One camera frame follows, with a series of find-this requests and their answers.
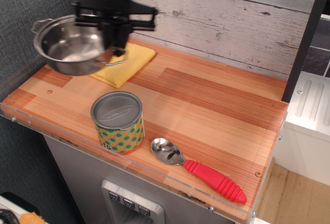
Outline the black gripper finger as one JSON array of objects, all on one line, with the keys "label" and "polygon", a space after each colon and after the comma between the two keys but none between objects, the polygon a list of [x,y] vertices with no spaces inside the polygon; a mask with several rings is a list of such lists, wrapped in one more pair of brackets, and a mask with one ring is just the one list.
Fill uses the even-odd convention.
[{"label": "black gripper finger", "polygon": [[117,57],[124,55],[126,42],[130,34],[130,25],[101,23],[100,30],[105,51],[110,51],[112,55]]}]

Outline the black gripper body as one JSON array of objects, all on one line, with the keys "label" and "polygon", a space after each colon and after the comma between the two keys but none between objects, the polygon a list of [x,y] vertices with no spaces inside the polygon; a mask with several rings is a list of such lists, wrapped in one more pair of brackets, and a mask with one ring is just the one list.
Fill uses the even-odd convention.
[{"label": "black gripper body", "polygon": [[115,28],[127,25],[130,31],[155,30],[156,8],[132,0],[82,0],[74,1],[77,26]]}]

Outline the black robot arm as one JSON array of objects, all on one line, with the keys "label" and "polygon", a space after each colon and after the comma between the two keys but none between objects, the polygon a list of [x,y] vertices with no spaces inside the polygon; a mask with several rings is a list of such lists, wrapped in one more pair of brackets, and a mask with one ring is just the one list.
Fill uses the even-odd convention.
[{"label": "black robot arm", "polygon": [[155,30],[158,10],[132,0],[82,0],[72,6],[76,25],[96,27],[103,36],[104,49],[118,57],[125,54],[130,33]]}]

